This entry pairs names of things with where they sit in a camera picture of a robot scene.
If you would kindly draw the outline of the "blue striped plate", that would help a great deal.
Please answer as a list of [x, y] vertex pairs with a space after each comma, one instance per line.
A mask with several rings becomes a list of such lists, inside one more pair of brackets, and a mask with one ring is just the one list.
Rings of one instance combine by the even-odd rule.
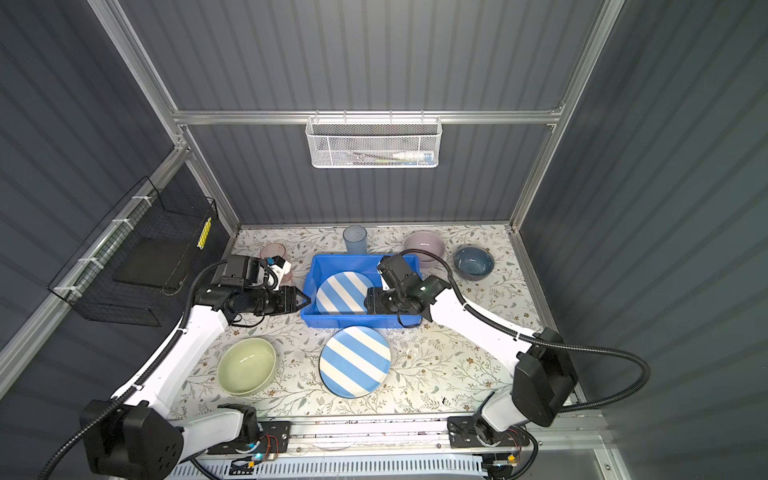
[[365, 397], [383, 385], [390, 372], [392, 351], [376, 330], [351, 326], [333, 335], [323, 347], [319, 373], [337, 397]]
[[343, 271], [326, 279], [315, 295], [320, 314], [366, 314], [365, 299], [374, 284], [361, 273]]

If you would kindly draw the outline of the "white tube in basket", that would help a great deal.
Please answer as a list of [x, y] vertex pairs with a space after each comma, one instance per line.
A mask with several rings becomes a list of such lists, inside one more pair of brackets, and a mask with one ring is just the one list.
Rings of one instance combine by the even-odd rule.
[[434, 153], [432, 151], [402, 151], [392, 154], [394, 161], [406, 165], [433, 165]]

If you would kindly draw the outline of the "yellow tag on basket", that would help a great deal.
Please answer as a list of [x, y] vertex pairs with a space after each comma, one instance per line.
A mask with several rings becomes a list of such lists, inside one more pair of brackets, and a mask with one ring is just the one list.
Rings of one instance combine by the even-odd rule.
[[208, 217], [206, 221], [204, 222], [200, 234], [198, 236], [198, 240], [196, 243], [196, 248], [199, 250], [203, 250], [205, 248], [208, 236], [210, 234], [210, 230], [212, 227], [212, 218]]

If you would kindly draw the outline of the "blue plastic bin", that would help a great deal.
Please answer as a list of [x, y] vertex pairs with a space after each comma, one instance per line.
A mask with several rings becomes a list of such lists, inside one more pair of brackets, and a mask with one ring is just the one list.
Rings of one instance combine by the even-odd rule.
[[364, 301], [371, 288], [383, 286], [377, 270], [380, 255], [318, 254], [313, 257], [303, 293], [310, 304], [300, 317], [310, 328], [343, 329], [366, 326], [374, 329], [417, 326], [419, 315], [385, 311], [370, 313]]

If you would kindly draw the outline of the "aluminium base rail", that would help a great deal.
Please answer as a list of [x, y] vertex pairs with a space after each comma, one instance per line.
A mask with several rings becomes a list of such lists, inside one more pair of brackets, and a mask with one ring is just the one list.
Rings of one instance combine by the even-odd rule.
[[603, 416], [566, 414], [489, 445], [459, 413], [273, 418], [272, 451], [202, 455], [174, 479], [627, 479]]

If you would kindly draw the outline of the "dark blue ceramic bowl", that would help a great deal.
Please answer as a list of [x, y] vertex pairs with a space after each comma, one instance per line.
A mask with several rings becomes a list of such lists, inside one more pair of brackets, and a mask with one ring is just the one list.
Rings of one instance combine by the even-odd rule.
[[475, 245], [460, 247], [453, 255], [454, 269], [463, 279], [480, 281], [487, 278], [495, 267], [491, 253]]

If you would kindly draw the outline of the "pink ceramic bowl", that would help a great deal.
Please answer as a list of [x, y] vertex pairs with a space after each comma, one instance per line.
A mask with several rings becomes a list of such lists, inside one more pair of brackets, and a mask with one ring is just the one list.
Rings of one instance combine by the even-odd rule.
[[[444, 241], [435, 233], [430, 231], [416, 231], [409, 235], [404, 243], [403, 248], [418, 249], [432, 253], [435, 256], [442, 258], [445, 254], [446, 246]], [[436, 266], [438, 262], [429, 255], [417, 253], [420, 264], [423, 268]]]

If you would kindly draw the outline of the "black pad in basket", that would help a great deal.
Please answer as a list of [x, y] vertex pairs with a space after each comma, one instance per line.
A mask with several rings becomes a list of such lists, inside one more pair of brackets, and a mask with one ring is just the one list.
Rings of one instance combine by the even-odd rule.
[[192, 257], [185, 241], [142, 238], [118, 265], [112, 279], [174, 292], [183, 285]]

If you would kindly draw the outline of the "blue plastic cup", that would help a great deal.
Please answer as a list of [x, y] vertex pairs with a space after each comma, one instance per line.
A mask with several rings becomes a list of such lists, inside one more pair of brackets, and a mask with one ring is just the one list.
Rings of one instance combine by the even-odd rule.
[[343, 240], [348, 255], [366, 255], [368, 232], [361, 225], [351, 225], [343, 231]]

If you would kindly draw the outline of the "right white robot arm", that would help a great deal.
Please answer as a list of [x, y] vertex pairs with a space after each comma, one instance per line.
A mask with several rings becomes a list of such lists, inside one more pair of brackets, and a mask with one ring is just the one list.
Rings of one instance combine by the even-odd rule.
[[488, 445], [502, 433], [527, 423], [548, 427], [566, 406], [578, 376], [552, 329], [517, 330], [512, 324], [465, 299], [458, 287], [436, 276], [406, 288], [371, 287], [364, 306], [369, 314], [417, 315], [448, 328], [494, 357], [512, 383], [489, 394], [473, 415], [472, 431]]

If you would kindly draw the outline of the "light green bowl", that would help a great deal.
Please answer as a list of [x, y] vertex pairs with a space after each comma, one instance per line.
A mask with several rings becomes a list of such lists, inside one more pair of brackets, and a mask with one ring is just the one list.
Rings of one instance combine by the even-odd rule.
[[275, 377], [278, 355], [264, 338], [244, 339], [222, 356], [217, 370], [220, 388], [234, 396], [248, 396], [263, 390]]

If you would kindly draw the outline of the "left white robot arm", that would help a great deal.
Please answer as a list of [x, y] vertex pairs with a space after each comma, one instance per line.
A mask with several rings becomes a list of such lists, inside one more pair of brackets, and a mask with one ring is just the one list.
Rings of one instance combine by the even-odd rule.
[[164, 479], [178, 464], [218, 445], [259, 449], [268, 438], [254, 408], [227, 403], [209, 414], [173, 420], [171, 404], [202, 355], [238, 315], [285, 315], [310, 303], [294, 286], [211, 286], [189, 297], [179, 323], [142, 368], [110, 400], [93, 400], [82, 411], [90, 470], [124, 479]]

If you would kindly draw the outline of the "pink plastic cup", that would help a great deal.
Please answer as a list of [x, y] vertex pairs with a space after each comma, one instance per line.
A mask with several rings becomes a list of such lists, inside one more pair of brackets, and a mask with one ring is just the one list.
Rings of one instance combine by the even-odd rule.
[[[261, 249], [259, 254], [260, 258], [271, 258], [275, 256], [280, 256], [285, 261], [288, 261], [287, 249], [283, 244], [269, 243]], [[283, 274], [281, 284], [287, 286], [293, 285], [293, 267], [290, 267], [289, 270]]]

